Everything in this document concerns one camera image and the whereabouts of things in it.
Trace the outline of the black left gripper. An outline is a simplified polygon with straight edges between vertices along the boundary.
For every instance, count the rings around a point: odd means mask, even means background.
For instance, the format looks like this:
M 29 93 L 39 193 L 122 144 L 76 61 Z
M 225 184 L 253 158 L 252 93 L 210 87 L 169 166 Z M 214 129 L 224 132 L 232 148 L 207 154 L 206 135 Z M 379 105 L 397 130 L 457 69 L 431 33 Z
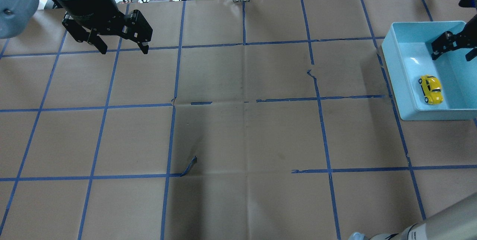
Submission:
M 138 9 L 126 15 L 114 0 L 63 0 L 62 7 L 66 10 L 62 25 L 75 41 L 86 42 L 106 55 L 102 36 L 119 36 L 148 54 L 153 28 Z

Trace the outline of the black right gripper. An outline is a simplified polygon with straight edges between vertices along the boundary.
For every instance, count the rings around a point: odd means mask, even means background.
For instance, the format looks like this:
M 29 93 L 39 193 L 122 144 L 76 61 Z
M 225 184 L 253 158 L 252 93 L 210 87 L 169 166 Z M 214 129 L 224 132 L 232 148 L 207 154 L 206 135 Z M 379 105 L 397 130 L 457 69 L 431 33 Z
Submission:
M 475 8 L 476 0 L 460 0 L 458 5 L 464 8 Z M 451 31 L 445 31 L 431 42 L 432 60 L 437 60 L 443 53 L 449 51 L 458 50 L 461 48 L 471 48 L 470 52 L 466 54 L 466 61 L 472 61 L 477 57 L 476 48 L 476 21 L 477 16 L 473 16 L 472 19 L 465 24 L 462 31 L 457 34 L 453 34 Z

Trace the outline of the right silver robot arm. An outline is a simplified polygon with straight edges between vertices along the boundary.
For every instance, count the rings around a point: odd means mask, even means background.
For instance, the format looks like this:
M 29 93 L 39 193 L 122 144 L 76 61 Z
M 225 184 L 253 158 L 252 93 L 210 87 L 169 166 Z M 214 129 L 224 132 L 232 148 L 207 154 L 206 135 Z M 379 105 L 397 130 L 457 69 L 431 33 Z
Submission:
M 383 54 L 399 116 L 407 121 L 476 118 L 476 17 L 469 22 L 395 22 Z M 475 240 L 476 194 L 373 240 Z

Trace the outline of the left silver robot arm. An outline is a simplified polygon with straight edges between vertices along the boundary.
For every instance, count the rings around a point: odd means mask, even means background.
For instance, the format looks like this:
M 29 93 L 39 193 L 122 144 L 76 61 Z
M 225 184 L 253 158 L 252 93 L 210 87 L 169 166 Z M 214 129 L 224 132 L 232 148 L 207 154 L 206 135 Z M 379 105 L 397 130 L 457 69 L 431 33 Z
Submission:
M 119 36 L 135 42 L 142 53 L 148 53 L 153 28 L 139 10 L 126 15 L 115 0 L 53 1 L 65 10 L 62 25 L 75 41 L 86 42 L 105 54 L 108 47 L 102 36 Z M 38 5 L 39 0 L 0 0 L 0 37 L 21 34 Z

